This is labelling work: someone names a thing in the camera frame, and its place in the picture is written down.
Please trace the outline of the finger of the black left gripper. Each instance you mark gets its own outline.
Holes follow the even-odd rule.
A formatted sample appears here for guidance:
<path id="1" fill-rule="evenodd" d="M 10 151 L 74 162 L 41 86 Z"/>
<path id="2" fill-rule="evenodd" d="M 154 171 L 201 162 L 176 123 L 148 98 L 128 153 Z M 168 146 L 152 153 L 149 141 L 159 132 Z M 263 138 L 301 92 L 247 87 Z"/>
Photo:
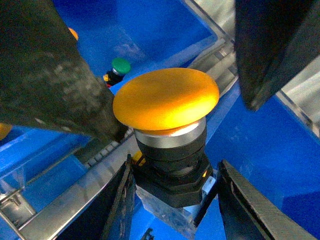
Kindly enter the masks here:
<path id="1" fill-rule="evenodd" d="M 318 0 L 235 1 L 235 50 L 245 106 L 257 111 L 320 54 Z"/>
<path id="2" fill-rule="evenodd" d="M 0 3 L 0 121 L 121 141 L 114 94 L 82 58 L 50 0 Z"/>

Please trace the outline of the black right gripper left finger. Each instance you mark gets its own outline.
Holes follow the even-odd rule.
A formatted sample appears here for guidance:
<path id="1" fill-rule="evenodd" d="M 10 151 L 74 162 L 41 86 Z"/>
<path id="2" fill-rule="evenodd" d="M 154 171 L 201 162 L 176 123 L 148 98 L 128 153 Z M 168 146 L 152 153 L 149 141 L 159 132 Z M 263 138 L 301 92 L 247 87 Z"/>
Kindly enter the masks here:
<path id="1" fill-rule="evenodd" d="M 132 156 L 58 240 L 128 240 L 135 205 Z"/>

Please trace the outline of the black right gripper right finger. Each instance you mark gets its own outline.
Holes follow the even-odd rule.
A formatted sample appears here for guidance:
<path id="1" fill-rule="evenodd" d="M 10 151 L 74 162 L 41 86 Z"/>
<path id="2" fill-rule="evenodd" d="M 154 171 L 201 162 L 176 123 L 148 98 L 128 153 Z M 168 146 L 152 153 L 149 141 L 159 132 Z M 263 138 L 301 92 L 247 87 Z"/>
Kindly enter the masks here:
<path id="1" fill-rule="evenodd" d="M 218 163 L 218 202 L 228 240 L 313 240 L 228 161 Z"/>

